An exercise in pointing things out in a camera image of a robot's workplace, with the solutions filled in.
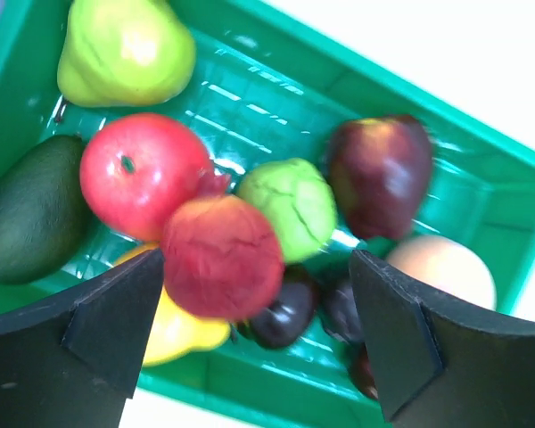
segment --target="avocado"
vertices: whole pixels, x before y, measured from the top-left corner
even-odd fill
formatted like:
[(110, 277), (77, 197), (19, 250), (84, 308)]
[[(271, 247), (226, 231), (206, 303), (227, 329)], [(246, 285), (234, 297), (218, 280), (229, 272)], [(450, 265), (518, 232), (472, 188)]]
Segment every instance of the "avocado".
[(93, 214), (79, 185), (85, 145), (52, 136), (0, 177), (0, 284), (26, 284), (63, 267)]

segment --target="yellow pear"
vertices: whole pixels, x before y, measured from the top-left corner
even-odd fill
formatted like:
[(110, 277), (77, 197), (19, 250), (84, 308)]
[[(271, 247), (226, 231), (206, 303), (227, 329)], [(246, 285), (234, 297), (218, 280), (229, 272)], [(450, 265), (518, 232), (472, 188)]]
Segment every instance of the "yellow pear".
[(195, 59), (166, 0), (74, 0), (57, 83), (82, 107), (153, 105), (185, 89)]
[[(119, 257), (115, 265), (157, 247), (157, 243), (139, 245)], [(144, 352), (143, 366), (157, 366), (192, 350), (212, 350), (222, 345), (229, 336), (230, 324), (227, 321), (194, 317), (181, 309), (167, 295), (163, 286)]]

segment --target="white background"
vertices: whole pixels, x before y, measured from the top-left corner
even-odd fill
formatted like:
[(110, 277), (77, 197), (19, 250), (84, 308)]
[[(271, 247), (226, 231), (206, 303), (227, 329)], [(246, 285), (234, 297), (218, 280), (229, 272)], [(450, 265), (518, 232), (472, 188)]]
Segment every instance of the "white background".
[[(535, 0), (267, 3), (535, 149)], [(516, 315), (535, 320), (535, 271)], [(137, 390), (121, 428), (139, 426), (250, 425)]]

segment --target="red peach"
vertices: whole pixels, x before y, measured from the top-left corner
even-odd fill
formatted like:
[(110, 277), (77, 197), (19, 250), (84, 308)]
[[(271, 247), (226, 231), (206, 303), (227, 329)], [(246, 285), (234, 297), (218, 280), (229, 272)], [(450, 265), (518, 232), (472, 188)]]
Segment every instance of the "red peach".
[(197, 317), (253, 317), (279, 293), (284, 262), (276, 233), (259, 210), (232, 194), (183, 204), (160, 247), (167, 293)]

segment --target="green plastic basket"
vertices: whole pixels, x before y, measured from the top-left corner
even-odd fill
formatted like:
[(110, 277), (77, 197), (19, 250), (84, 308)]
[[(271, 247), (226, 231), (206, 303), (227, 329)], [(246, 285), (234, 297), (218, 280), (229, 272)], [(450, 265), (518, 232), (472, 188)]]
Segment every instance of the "green plastic basket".
[[(321, 165), (326, 138), (346, 119), (416, 116), (434, 135), (436, 156), (416, 233), (445, 235), (479, 254), (494, 275), (498, 310), (511, 313), (535, 260), (535, 152), (261, 1), (172, 5), (197, 40), (196, 70), (184, 93), (145, 110), (187, 124), (235, 183), (265, 161), (299, 156)], [(69, 106), (62, 124), (53, 121), (69, 6), (18, 0), (2, 11), (0, 175), (51, 134), (89, 138), (139, 111)], [(356, 245), (382, 256), (393, 244), (359, 243), (341, 226), (307, 265), (319, 275), (344, 265)], [(0, 286), (0, 313), (100, 274), (135, 245), (99, 225), (60, 272), (28, 286)], [(139, 386), (266, 427), (385, 426), (378, 404), (350, 383), (343, 351), (316, 319), (287, 350), (228, 342), (145, 369)]]

